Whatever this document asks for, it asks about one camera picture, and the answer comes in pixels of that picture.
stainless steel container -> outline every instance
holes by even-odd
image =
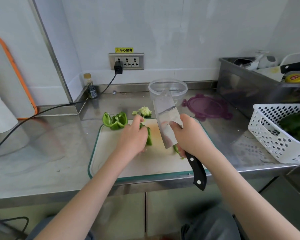
[[[233,64],[236,59],[219,59],[221,66],[216,90],[245,116],[251,118],[254,104],[300,103],[300,83],[277,82]]]

left hand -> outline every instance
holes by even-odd
[[[148,139],[147,127],[140,127],[140,122],[144,118],[140,115],[135,115],[131,125],[127,124],[122,130],[121,136],[116,146],[117,152],[123,152],[130,160],[132,160],[138,153],[144,150]]]

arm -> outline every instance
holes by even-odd
[[[148,138],[146,127],[139,129],[144,119],[137,115],[132,125],[126,125],[116,149],[97,174],[52,219],[35,240],[85,239],[105,198],[122,170],[143,151]]]
[[[249,239],[300,240],[300,231],[236,171],[211,143],[201,125],[188,115],[182,114],[180,118],[183,129],[174,122],[170,123],[178,141],[180,155],[185,156],[186,150],[207,167]]]

green cutting board rim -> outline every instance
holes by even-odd
[[[207,136],[209,137],[210,139],[210,136],[209,134],[207,133],[207,131],[204,129],[203,125],[200,123],[199,121],[199,124],[201,125],[202,129],[205,131],[205,133],[207,134]],[[89,161],[89,165],[88,165],[88,175],[89,175],[89,178],[91,179],[93,176],[91,175],[90,173],[90,166],[91,166],[91,163],[92,163],[92,159],[93,159],[93,155],[94,155],[94,151],[96,149],[96,145],[97,145],[97,141],[98,141],[98,138],[99,138],[99,135],[100,135],[100,131],[102,129],[102,127],[105,126],[104,124],[100,126],[99,128],[99,131],[98,131],[98,134],[96,136],[96,142],[94,143],[94,147],[93,147],[93,150],[92,150],[92,154],[91,154],[91,157],[90,157],[90,161]],[[156,178],[158,179],[161,179],[163,176],[170,176],[170,175],[176,175],[176,176],[179,176],[179,175],[183,175],[183,174],[193,174],[193,171],[183,171],[183,172],[169,172],[169,173],[158,173],[158,174],[148,174],[148,175],[142,175],[142,176],[132,176],[132,177],[120,177],[120,178],[117,178],[116,180],[116,183],[117,182],[122,182],[122,181],[130,181],[130,180],[145,180],[145,181],[153,181],[155,180]]]

white plastic basket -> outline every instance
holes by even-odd
[[[248,130],[281,163],[300,163],[300,141],[279,126],[279,121],[300,113],[300,104],[255,104]]]

